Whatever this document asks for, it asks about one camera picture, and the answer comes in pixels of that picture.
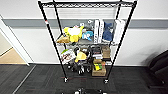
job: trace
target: white box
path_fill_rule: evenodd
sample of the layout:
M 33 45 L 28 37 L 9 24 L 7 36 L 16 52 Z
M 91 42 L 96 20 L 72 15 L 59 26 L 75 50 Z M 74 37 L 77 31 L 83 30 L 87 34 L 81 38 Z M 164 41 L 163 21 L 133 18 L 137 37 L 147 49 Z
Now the white box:
M 114 38 L 113 42 L 119 44 L 122 34 L 124 32 L 125 21 L 124 20 L 115 20 L 114 22 Z
M 99 20 L 95 20 L 95 27 L 94 27 L 94 44 L 98 43 L 98 31 L 99 30 Z

